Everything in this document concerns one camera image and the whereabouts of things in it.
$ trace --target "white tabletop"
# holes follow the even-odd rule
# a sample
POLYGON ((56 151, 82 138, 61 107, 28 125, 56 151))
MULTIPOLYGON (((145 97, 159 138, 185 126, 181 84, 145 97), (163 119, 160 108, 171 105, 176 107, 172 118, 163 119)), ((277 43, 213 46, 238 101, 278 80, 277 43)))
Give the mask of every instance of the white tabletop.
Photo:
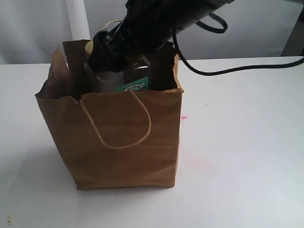
POLYGON ((34 98, 48 67, 0 66, 1 228, 304 227, 304 65, 203 77, 180 63, 176 186, 86 191, 76 190, 34 98))

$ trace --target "paper bag handle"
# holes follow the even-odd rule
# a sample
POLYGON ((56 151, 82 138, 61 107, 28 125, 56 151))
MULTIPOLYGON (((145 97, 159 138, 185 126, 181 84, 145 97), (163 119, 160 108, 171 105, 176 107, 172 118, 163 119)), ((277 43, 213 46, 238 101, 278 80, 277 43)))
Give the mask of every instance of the paper bag handle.
POLYGON ((106 144, 106 143, 104 142, 104 140, 103 140, 103 138, 101 137, 101 135, 100 135, 100 133, 99 133, 99 131, 98 131, 98 129, 97 129, 95 123, 94 123, 94 120, 92 119, 90 113, 88 112, 88 110, 87 110, 85 104, 83 103, 82 100, 79 100, 80 105, 81 105, 83 111, 85 112, 87 118, 88 118, 89 121, 91 122, 91 125, 92 125, 92 127, 93 127, 93 129, 94 129, 94 131, 95 131, 95 133, 96 133, 96 135, 97 135, 97 137, 99 138, 101 144, 104 145, 104 146, 106 146, 107 148, 119 150, 119 149, 125 149, 125 148, 129 148, 129 147, 132 147, 132 146, 136 146, 136 145, 142 143, 146 138, 148 138, 148 136, 149 136, 150 133, 151 133, 151 117, 150 117, 150 114, 149 114, 147 108, 144 106, 144 104, 142 103, 142 101, 136 96, 136 94, 135 94, 133 91, 130 91, 130 93, 131 93, 132 96, 138 101, 139 105, 140 105, 140 106, 144 109, 144 111, 146 112, 147 117, 148 117, 148 121, 149 121, 149 128, 148 128, 148 131, 147 131, 147 133, 144 135, 143 138, 141 138, 140 140, 138 140, 137 142, 135 142, 135 143, 133 143, 133 144, 130 144, 130 145, 127 145, 127 146, 122 146, 122 147, 112 147, 112 146, 109 146, 108 144, 106 144))

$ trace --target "black wire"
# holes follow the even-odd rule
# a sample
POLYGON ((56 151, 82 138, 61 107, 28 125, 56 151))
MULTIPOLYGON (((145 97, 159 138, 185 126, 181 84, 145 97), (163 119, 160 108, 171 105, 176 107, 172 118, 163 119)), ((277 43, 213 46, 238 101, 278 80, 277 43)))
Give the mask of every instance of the black wire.
POLYGON ((227 31, 228 24, 227 24, 227 22, 223 18, 221 18, 220 16, 218 16, 218 15, 216 15, 214 13, 210 13, 209 17, 211 17, 212 19, 214 19, 215 21, 217 21, 219 24, 221 24, 221 26, 223 28, 219 29, 219 28, 211 27, 209 25, 206 25, 204 22, 202 22, 200 20, 198 22, 196 22, 195 24, 197 26, 201 27, 204 30, 207 30, 207 31, 213 32, 213 33, 217 33, 217 34, 223 34, 223 33, 225 33, 227 31))
POLYGON ((221 71, 216 71, 216 72, 203 72, 198 69, 195 69, 192 67, 184 57, 184 55, 181 53, 180 47, 177 43, 176 39, 176 29, 172 29, 172 38, 173 38, 173 43, 174 46, 177 50, 178 55, 180 56, 180 59, 183 61, 183 63, 194 73, 199 74, 199 75, 204 75, 204 76, 216 76, 216 75, 223 75, 227 73, 232 73, 236 71, 241 71, 241 70, 251 70, 251 69, 283 69, 283 68, 290 68, 290 67, 295 67, 298 66, 302 63, 304 63, 304 57, 301 58, 298 61, 292 62, 292 63, 286 63, 286 64, 277 64, 277 65, 251 65, 251 66, 241 66, 241 67, 236 67, 236 68, 231 68, 227 70, 221 70, 221 71))

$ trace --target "white pole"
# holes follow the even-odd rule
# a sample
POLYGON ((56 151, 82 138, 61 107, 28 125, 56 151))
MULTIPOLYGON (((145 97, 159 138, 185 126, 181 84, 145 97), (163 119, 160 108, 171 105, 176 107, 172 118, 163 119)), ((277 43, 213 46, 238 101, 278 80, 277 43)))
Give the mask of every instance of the white pole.
POLYGON ((72 39, 91 39, 84 0, 66 0, 72 39))

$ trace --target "green label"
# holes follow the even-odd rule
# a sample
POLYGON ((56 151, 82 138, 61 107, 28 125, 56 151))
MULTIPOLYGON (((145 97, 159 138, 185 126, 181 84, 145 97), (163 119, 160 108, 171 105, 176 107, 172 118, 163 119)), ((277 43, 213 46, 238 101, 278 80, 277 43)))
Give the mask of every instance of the green label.
POLYGON ((123 86, 119 86, 115 89, 115 91, 146 91, 149 89, 149 80, 148 77, 141 78, 137 81, 130 82, 123 86))

